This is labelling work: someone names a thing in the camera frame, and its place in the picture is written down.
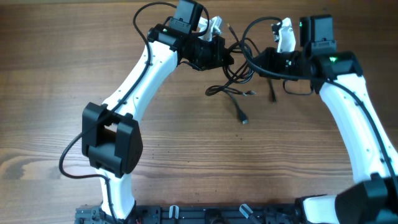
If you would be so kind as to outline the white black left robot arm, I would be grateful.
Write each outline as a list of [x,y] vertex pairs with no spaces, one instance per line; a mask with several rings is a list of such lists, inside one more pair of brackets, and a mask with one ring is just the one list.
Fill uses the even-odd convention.
[[163,81],[180,63],[199,71],[233,63],[221,17],[202,17],[206,9],[195,1],[179,1],[175,8],[142,36],[144,51],[121,86],[102,104],[88,103],[83,110],[81,151],[101,178],[104,223],[128,223],[135,215],[131,172],[143,151],[139,124]]

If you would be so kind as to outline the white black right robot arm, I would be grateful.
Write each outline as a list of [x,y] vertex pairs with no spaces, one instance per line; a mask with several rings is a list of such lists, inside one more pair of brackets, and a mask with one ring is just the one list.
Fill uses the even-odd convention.
[[271,26],[277,47],[252,67],[261,76],[308,80],[330,110],[349,155],[354,185],[336,195],[298,198],[294,223],[396,223],[397,151],[377,117],[355,54],[339,52],[330,15],[303,17],[294,36],[289,18]]

